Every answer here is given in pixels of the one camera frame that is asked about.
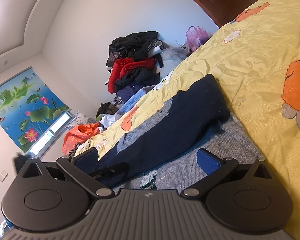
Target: bed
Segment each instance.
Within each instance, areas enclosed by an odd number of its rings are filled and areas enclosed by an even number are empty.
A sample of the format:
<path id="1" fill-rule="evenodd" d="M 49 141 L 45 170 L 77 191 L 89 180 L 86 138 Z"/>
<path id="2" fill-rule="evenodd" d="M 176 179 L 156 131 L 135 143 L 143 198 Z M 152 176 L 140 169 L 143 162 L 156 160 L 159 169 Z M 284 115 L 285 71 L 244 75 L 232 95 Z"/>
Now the bed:
<path id="1" fill-rule="evenodd" d="M 99 158 L 178 90 L 206 74 L 276 169 L 294 203 L 286 230 L 300 239 L 300 0 L 259 0 L 183 61 L 108 130 L 91 138 Z M 78 149 L 76 155 L 86 149 Z"/>

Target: red sweater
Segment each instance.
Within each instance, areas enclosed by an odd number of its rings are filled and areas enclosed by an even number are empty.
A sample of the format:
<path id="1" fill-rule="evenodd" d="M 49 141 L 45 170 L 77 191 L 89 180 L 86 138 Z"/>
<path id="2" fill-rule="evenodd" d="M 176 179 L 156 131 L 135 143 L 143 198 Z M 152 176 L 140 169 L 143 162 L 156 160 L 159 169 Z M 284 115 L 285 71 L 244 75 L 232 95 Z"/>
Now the red sweater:
<path id="1" fill-rule="evenodd" d="M 109 78 L 108 91 L 111 94 L 115 93 L 115 82 L 128 74 L 132 69 L 137 67 L 145 67 L 153 69 L 157 60 L 147 58 L 142 61 L 133 62 L 131 58 L 120 58 L 114 62 L 113 69 Z"/>

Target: lotus painting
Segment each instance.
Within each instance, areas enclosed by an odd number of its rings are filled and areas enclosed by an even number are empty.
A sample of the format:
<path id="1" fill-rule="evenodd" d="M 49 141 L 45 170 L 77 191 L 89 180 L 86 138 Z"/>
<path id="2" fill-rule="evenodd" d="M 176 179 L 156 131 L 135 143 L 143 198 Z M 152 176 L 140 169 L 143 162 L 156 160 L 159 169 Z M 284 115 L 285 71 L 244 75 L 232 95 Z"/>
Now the lotus painting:
<path id="1" fill-rule="evenodd" d="M 0 125 L 24 153 L 68 109 L 32 68 L 0 86 Z"/>

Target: silver screw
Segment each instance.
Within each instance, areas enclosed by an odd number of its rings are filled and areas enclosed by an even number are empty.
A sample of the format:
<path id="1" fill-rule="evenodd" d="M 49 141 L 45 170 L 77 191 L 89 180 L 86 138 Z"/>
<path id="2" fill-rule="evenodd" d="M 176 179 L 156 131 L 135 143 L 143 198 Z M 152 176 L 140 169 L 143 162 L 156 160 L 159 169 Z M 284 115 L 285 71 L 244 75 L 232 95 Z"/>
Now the silver screw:
<path id="1" fill-rule="evenodd" d="M 194 197 L 199 195 L 199 190 L 195 189 L 195 188 L 187 188 L 184 192 L 183 192 L 186 196 L 190 196 L 190 197 Z"/>
<path id="2" fill-rule="evenodd" d="M 112 193 L 112 190 L 109 188 L 100 188 L 96 191 L 96 194 L 100 197 L 107 197 L 110 196 Z"/>

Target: orange plastic bag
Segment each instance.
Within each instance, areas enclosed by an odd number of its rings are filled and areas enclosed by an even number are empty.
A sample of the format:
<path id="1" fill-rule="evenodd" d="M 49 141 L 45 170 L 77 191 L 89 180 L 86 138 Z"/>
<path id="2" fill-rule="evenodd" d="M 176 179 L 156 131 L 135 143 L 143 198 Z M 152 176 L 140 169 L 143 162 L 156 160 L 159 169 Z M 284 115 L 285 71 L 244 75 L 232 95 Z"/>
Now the orange plastic bag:
<path id="1" fill-rule="evenodd" d="M 62 146 L 63 155 L 68 155 L 74 148 L 76 143 L 84 143 L 91 137 L 97 135 L 100 131 L 98 129 L 99 123 L 89 123 L 84 125 L 77 125 L 69 132 L 67 132 Z"/>

